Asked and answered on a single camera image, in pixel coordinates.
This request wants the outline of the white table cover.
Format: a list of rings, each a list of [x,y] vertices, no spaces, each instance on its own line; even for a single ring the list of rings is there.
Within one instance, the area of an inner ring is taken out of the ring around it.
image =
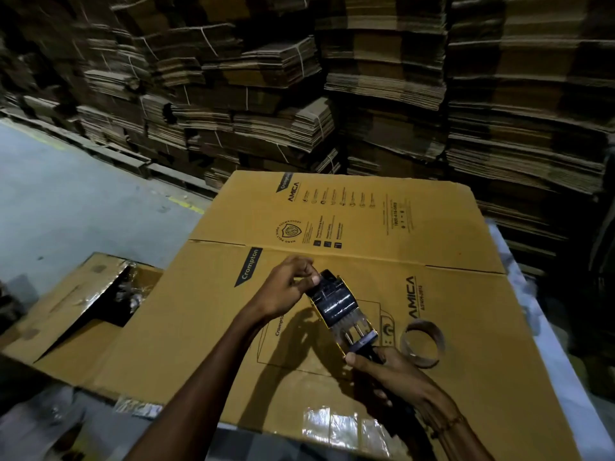
[[[495,222],[486,219],[486,223],[582,460],[615,461],[615,442],[565,356],[564,348],[539,306],[536,293],[532,292]]]

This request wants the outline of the tape roll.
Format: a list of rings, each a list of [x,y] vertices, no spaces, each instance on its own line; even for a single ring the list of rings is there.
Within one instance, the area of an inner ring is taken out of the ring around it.
[[[358,309],[358,302],[346,286],[335,290],[321,290],[312,299],[316,310],[328,329]]]

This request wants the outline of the large flattened printed cardboard box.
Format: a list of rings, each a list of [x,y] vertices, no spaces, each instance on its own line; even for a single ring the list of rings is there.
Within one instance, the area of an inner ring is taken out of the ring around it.
[[[340,276],[400,350],[414,319],[442,331],[427,370],[497,461],[581,461],[488,225],[465,185],[236,171],[124,326],[99,390],[166,404],[272,268],[305,255]]]

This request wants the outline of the row of wooden pallets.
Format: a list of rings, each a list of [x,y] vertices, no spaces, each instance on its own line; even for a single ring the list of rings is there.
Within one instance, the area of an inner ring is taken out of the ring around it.
[[[208,185],[203,179],[160,165],[141,154],[115,144],[97,144],[80,134],[36,118],[29,118],[15,108],[0,108],[0,117],[7,118],[11,122],[35,129],[54,139],[77,147],[93,158],[128,173],[135,174],[143,179],[157,179],[210,200],[214,199],[219,193],[216,187]]]

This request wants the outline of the person's left forearm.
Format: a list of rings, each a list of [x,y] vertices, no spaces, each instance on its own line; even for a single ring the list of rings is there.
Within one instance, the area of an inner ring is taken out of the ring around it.
[[[124,461],[205,461],[242,360],[267,321],[264,308],[246,305]]]

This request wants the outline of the person's right forearm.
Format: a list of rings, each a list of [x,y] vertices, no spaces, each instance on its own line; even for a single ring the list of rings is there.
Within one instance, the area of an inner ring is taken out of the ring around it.
[[[462,414],[434,419],[429,426],[431,438],[440,442],[448,461],[496,461]]]

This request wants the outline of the empty cardboard tape core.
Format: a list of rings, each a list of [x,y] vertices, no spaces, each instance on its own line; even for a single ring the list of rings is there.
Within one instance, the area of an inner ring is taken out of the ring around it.
[[[409,338],[412,332],[422,333],[429,337],[435,347],[434,356],[421,355],[412,349]],[[442,356],[445,354],[445,350],[446,342],[441,329],[433,322],[425,319],[414,319],[411,321],[405,327],[400,337],[400,351],[402,355],[421,370],[432,369],[439,364]]]

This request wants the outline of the open brown cardboard box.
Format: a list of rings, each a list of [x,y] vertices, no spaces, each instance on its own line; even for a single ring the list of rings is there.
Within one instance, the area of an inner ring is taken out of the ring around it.
[[[73,387],[94,381],[164,271],[93,253],[0,336],[0,354]]]

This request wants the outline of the person's right hand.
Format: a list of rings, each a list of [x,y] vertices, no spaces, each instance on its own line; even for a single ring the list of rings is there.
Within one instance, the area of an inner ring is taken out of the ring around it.
[[[462,414],[452,398],[396,348],[375,347],[374,351],[381,362],[372,361],[381,365],[381,374],[370,377],[379,387],[375,391],[379,398],[391,404],[394,403],[392,396],[403,400],[427,426],[434,419],[451,419]]]

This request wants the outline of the person's left hand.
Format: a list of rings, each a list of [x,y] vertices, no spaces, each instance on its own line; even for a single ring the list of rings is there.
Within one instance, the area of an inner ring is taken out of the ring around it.
[[[291,255],[275,266],[250,301],[257,324],[265,323],[285,315],[305,294],[297,294],[291,288],[293,280],[312,274],[319,274],[314,260],[302,255]]]

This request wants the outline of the stacks of flattened cardboard sheets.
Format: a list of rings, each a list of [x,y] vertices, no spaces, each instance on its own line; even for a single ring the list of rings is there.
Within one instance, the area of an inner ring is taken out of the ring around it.
[[[534,277],[615,237],[615,0],[0,0],[0,108],[180,185],[458,181]]]

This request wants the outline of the black tape dispenser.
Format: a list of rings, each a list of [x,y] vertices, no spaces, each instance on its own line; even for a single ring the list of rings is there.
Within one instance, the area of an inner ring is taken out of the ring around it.
[[[306,296],[319,316],[324,332],[314,348],[327,371],[337,380],[341,392],[365,406],[372,417],[387,412],[387,406],[374,394],[378,384],[370,377],[356,377],[346,365],[348,353],[382,364],[375,348],[378,332],[361,311],[358,301],[340,276],[329,270],[319,274],[320,282]]]

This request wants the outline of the crumpled clear tape piece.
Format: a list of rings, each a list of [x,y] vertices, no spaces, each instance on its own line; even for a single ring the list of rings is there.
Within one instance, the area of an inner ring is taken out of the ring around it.
[[[140,401],[128,396],[119,397],[114,405],[114,411],[117,413],[147,420],[157,418],[163,409],[162,404]]]

